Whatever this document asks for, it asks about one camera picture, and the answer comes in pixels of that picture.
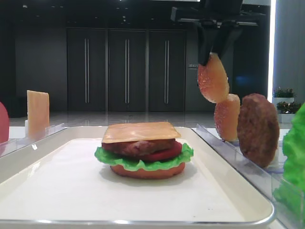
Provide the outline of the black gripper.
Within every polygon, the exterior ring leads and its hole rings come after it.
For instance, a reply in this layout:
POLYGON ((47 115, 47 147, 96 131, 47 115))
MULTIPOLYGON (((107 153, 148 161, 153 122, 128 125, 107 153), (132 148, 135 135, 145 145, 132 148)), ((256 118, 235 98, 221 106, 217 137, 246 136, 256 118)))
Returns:
POLYGON ((172 7, 172 21, 196 24, 200 65, 207 65, 211 52, 222 58, 241 35, 240 25, 259 24, 260 14, 241 10, 242 4, 241 0, 201 0, 196 7, 172 7))

